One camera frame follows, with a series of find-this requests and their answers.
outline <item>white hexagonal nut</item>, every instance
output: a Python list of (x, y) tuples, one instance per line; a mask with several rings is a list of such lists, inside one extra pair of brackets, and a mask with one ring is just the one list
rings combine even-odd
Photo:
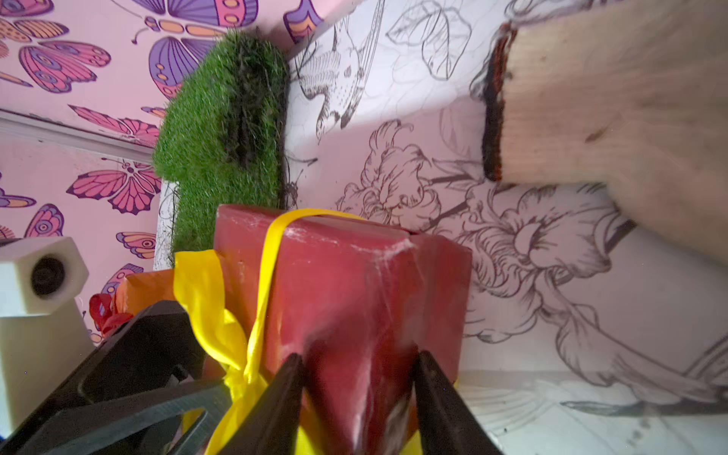
[(0, 246), (0, 317), (42, 316), (76, 297), (88, 269), (70, 237), (31, 237)]

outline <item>butterfly print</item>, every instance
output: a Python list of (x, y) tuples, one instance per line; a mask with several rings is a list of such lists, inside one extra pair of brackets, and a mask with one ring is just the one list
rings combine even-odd
[[(29, 44), (35, 39), (51, 39), (68, 33), (68, 27), (47, 20), (16, 20), (10, 23), (0, 19), (0, 39), (8, 38), (19, 43)], [(93, 82), (96, 74), (87, 66), (97, 68), (108, 65), (109, 53), (93, 44), (77, 41), (41, 41), (40, 46), (23, 46), (18, 51), (20, 64), (25, 72), (43, 90), (51, 93), (67, 93), (74, 82)], [(2, 44), (1, 56), (7, 56), (7, 45)], [(27, 85), (14, 76), (0, 79)]]
[(31, 220), (25, 237), (63, 237), (63, 214), (53, 204), (45, 204)]
[(154, 247), (157, 246), (157, 236), (148, 232), (117, 232), (116, 239), (124, 247), (142, 259), (154, 259)]
[(132, 0), (148, 11), (219, 27), (245, 27), (258, 17), (258, 0)]
[[(155, 15), (169, 14), (169, 16), (178, 19), (190, 20), (214, 27), (244, 27), (253, 23), (258, 16), (258, 0), (132, 1)], [(159, 91), (169, 99), (177, 95), (184, 78), (197, 69), (199, 63), (215, 46), (215, 41), (212, 39), (225, 34), (206, 25), (183, 25), (174, 20), (156, 19), (152, 16), (144, 18), (144, 25), (147, 28), (141, 31), (187, 33), (194, 37), (177, 39), (172, 36), (165, 36), (155, 42), (149, 51), (149, 75)], [(137, 43), (136, 36), (132, 43)]]
[(101, 338), (101, 335), (99, 335), (98, 333), (93, 333), (93, 331), (91, 329), (88, 329), (88, 332), (89, 332), (89, 338), (91, 338), (91, 342), (93, 344), (99, 344), (100, 342), (102, 342), (103, 338)]
[(19, 208), (30, 207), (35, 204), (36, 200), (31, 197), (5, 194), (5, 191), (0, 188), (0, 207)]
[(123, 134), (127, 139), (142, 146), (154, 147), (159, 138), (159, 128), (155, 124), (135, 119), (115, 119), (88, 108), (68, 105), (76, 115), (100, 127)]
[(66, 193), (96, 200), (108, 197), (111, 206), (121, 213), (136, 215), (149, 210), (152, 199), (162, 190), (162, 180), (154, 174), (151, 165), (118, 163), (122, 170), (95, 170), (79, 175)]
[(141, 108), (141, 110), (146, 112), (147, 114), (158, 116), (160, 119), (164, 119), (167, 116), (167, 109), (165, 108), (152, 108), (149, 106), (144, 106)]
[(106, 284), (103, 286), (103, 289), (101, 290), (102, 294), (109, 294), (110, 296), (114, 296), (116, 293), (116, 288), (119, 287), (122, 280), (127, 277), (128, 275), (134, 274), (134, 273), (141, 273), (144, 272), (143, 267), (136, 266), (134, 264), (126, 264), (121, 269), (117, 270), (111, 279), (106, 282)]
[(29, 84), (29, 83), (23, 81), (22, 79), (19, 79), (15, 76), (10, 76), (8, 73), (3, 73), (2, 71), (0, 71), (0, 79), (2, 79), (4, 81), (12, 82), (13, 84), (22, 85), (23, 87), (32, 87), (33, 86), (32, 84)]
[(0, 16), (5, 17), (37, 16), (52, 10), (50, 0), (0, 0)]
[(15, 233), (10, 230), (10, 228), (5, 226), (0, 226), (0, 240), (3, 239), (14, 239)]
[(301, 0), (298, 9), (289, 11), (283, 15), (288, 34), (294, 43), (300, 43), (307, 37), (312, 36), (316, 27), (321, 25), (323, 19), (316, 13), (311, 0)]

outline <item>yellow ribbon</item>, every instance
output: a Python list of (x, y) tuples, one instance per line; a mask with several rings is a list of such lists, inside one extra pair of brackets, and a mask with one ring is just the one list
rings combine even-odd
[[(260, 374), (260, 366), (268, 298), (280, 242), (289, 224), (306, 216), (318, 215), (362, 219), (334, 210), (301, 209), (284, 213), (271, 223), (263, 246), (258, 310), (249, 340), (235, 316), (225, 308), (223, 271), (215, 251), (186, 251), (175, 255), (175, 298), (189, 313), (192, 330), (200, 346), (225, 368), (224, 381), (232, 397), (232, 406), (215, 429), (205, 455), (216, 455), (227, 444), (268, 387)], [(296, 455), (320, 453), (299, 427)], [(402, 454), (421, 453), (419, 433), (416, 433)]]

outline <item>flower drawing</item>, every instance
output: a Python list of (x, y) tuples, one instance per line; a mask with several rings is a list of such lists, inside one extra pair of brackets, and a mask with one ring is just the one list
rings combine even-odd
[(413, 230), (426, 229), (440, 215), (438, 193), (421, 175), (430, 161), (417, 145), (395, 145), (401, 130), (412, 131), (412, 125), (392, 120), (372, 133), (361, 185), (347, 185), (336, 202), (337, 210)]

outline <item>orange object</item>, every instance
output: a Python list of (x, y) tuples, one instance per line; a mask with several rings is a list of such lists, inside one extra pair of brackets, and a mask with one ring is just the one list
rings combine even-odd
[(136, 316), (160, 300), (175, 300), (174, 277), (173, 270), (127, 275), (116, 289), (116, 310)]

